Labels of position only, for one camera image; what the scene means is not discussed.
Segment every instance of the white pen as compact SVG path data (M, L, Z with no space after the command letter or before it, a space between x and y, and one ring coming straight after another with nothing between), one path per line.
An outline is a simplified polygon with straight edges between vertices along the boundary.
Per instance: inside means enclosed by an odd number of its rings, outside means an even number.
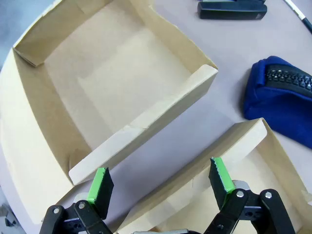
M312 24L307 19L307 17L302 13L302 11L299 10L299 8L293 3L292 0L284 0L285 3L298 15L298 17L301 19L303 24L307 27L307 29L312 33Z

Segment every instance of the black stapler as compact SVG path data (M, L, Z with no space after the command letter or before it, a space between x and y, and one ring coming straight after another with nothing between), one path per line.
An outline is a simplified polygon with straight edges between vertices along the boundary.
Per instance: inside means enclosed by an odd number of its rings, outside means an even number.
M265 0L205 0L198 3L201 19L260 20L267 13Z

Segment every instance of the table surface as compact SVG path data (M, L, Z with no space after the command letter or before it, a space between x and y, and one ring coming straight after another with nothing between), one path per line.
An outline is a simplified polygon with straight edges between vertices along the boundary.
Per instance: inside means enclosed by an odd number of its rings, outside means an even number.
M312 20L312 1L293 1ZM156 0L155 9L192 39L215 62L219 73L203 98L111 171L115 187L107 222L127 212L234 123L244 120L241 104L253 63L276 55L312 74L312 35L283 0L267 0L268 12L259 21L200 20L197 3ZM311 149L276 135L312 193ZM17 195L2 151L0 184L25 231L39 233L40 225L31 222ZM75 187L60 203L68 207L90 185L88 181Z

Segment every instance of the blue fabric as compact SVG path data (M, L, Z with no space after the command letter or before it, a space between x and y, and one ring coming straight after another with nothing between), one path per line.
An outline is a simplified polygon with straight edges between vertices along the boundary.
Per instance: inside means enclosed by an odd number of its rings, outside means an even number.
M271 64L292 66L276 56L253 65L246 87L244 116L246 119L263 117L273 130L312 149L312 98L265 87L265 67Z

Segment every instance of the cardboard box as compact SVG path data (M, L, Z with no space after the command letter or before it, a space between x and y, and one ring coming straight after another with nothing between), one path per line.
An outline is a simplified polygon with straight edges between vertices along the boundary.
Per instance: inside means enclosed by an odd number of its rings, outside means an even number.
M222 157L232 179L248 183L256 194L276 189L297 233L312 233L309 194L264 119L235 124L193 162L142 199L129 212L118 234L156 229L204 233L219 212L208 178L210 158ZM234 233L256 233L240 221Z
M1 144L35 223L208 91L216 66L151 4L58 0L10 51Z

